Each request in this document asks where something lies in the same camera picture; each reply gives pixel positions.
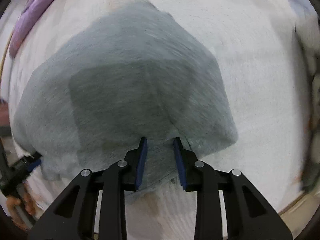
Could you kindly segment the person's left hand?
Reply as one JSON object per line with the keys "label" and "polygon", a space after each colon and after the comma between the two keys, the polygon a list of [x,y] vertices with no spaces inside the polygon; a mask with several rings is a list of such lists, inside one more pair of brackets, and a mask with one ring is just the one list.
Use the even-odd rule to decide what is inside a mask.
{"label": "person's left hand", "polygon": [[35,218],[36,215],[36,204],[30,193],[29,185],[27,183],[24,183],[23,186],[20,186],[20,189],[22,190],[22,196],[19,196],[16,198],[15,196],[9,195],[7,196],[7,209],[10,213],[11,220],[13,223],[20,229],[24,231],[28,231],[30,227],[27,225],[27,223],[23,220],[22,216],[18,212],[18,208],[24,208],[25,211]]}

